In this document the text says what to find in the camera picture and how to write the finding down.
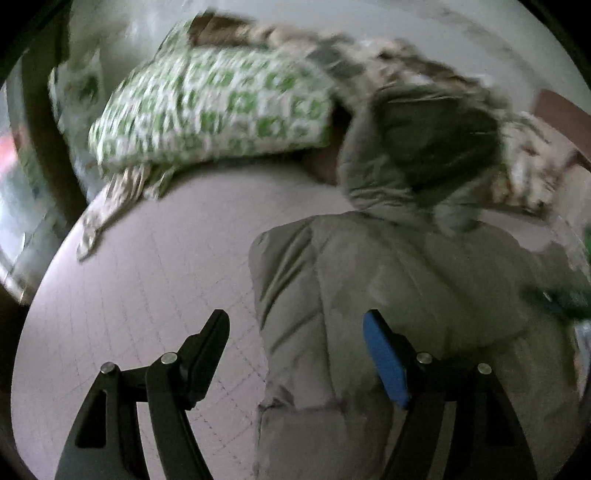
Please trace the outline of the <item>olive quilted hooded jacket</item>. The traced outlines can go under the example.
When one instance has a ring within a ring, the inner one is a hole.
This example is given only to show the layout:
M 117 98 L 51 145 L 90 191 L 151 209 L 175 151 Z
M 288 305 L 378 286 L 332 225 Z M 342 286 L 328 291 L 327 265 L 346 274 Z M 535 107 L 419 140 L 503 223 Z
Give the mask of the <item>olive quilted hooded jacket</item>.
M 530 251 L 481 221 L 493 171 L 415 193 L 374 115 L 353 116 L 339 153 L 352 208 L 263 233 L 249 251 L 266 352 L 260 479 L 384 479 L 405 411 L 363 339 L 379 311 L 440 360 L 489 364 L 526 436 L 537 478 L 553 478 L 583 438 L 569 323 L 535 313 L 526 286 L 589 289 L 564 247 Z

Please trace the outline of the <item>floral leaf print blanket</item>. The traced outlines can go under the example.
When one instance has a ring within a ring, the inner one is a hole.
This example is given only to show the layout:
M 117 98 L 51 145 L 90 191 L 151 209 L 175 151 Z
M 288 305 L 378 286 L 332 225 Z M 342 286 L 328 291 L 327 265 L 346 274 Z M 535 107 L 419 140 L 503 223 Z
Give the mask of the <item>floral leaf print blanket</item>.
M 491 169 L 488 202 L 532 214 L 553 203 L 562 173 L 540 121 L 515 111 L 486 79 L 464 76 L 400 39 L 263 23 L 247 27 L 245 37 L 317 67 L 352 115 L 368 107 L 413 192 Z

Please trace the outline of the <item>brown wooden headboard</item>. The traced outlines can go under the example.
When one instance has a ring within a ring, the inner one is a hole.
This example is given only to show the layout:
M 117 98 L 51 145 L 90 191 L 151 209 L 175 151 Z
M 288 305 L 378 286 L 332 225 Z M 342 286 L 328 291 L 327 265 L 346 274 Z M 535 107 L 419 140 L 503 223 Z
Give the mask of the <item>brown wooden headboard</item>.
M 533 104 L 533 114 L 566 137 L 576 148 L 576 163 L 590 170 L 591 117 L 560 94 L 542 89 Z

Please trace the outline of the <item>pink bed sheet mattress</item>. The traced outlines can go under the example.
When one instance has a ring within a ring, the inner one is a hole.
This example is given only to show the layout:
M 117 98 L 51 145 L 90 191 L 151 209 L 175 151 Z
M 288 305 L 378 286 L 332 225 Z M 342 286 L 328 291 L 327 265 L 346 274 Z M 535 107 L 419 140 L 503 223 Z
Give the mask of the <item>pink bed sheet mattress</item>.
M 267 360 L 249 251 L 273 228 L 352 206 L 344 192 L 290 167 L 211 169 L 144 201 L 79 262 L 80 229 L 53 258 L 30 307 L 13 376 L 17 448 L 52 478 L 78 408 L 100 366 L 139 367 L 177 349 L 214 309 L 228 312 L 228 347 L 188 420 L 211 472 L 256 475 Z

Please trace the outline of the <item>beige crumpled cloth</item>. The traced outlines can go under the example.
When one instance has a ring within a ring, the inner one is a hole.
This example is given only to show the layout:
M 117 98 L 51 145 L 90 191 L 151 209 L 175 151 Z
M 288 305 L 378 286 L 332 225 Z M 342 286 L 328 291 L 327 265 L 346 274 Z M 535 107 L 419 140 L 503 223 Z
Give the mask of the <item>beige crumpled cloth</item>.
M 88 259 L 98 247 L 103 232 L 140 199 L 161 198 L 176 172 L 177 168 L 171 165 L 140 163 L 115 173 L 81 217 L 77 260 Z

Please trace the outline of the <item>green white patterned pillow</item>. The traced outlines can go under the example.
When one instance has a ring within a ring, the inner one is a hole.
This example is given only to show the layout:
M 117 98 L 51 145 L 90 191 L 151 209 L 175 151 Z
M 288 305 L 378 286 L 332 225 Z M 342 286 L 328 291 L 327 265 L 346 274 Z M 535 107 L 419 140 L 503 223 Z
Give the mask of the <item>green white patterned pillow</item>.
M 263 48 L 182 46 L 180 35 L 128 74 L 91 125 L 103 171 L 328 145 L 332 82 L 317 67 Z

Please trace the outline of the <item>brown folded garment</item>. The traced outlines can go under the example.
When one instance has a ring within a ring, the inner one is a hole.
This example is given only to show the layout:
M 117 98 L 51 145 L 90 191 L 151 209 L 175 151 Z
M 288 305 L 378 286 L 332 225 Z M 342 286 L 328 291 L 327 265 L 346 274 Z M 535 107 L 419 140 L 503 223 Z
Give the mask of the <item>brown folded garment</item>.
M 252 20 L 207 10 L 193 18 L 187 33 L 188 41 L 193 47 L 246 45 L 252 24 Z

